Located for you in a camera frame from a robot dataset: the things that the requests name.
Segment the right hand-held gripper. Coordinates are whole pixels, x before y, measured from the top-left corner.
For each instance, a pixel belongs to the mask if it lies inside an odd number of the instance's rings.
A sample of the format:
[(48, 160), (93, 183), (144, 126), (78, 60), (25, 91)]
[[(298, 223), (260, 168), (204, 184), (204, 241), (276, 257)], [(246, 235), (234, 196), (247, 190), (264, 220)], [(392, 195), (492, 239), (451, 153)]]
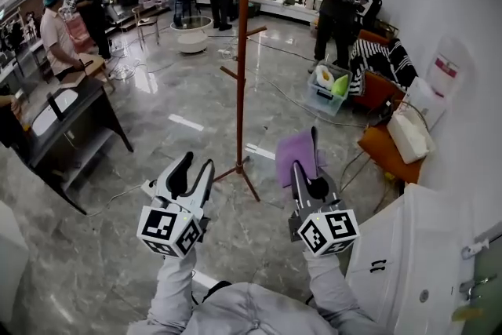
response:
[[(326, 151), (318, 147), (318, 129), (311, 127), (317, 174), (327, 167)], [(360, 236), (355, 213), (339, 197), (334, 181), (322, 175), (309, 180), (299, 162), (291, 167), (296, 208), (288, 219), (292, 242), (301, 241), (314, 257), (342, 253)]]

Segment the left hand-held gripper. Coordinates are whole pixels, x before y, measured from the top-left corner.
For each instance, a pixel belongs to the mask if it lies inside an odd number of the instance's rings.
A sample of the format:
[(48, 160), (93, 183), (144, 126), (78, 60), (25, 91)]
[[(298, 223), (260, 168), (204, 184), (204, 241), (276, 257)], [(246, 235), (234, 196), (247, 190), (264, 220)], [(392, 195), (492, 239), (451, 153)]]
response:
[[(143, 206), (136, 231), (137, 238), (152, 252), (163, 257), (185, 258), (196, 242), (202, 242), (210, 219), (197, 218), (192, 212), (174, 202), (187, 192), (187, 171), (194, 154), (189, 151), (181, 155), (159, 175), (156, 182), (145, 181), (140, 187), (151, 196), (151, 204)], [(215, 167), (208, 159), (187, 193), (189, 210), (202, 209), (209, 200), (214, 180)]]

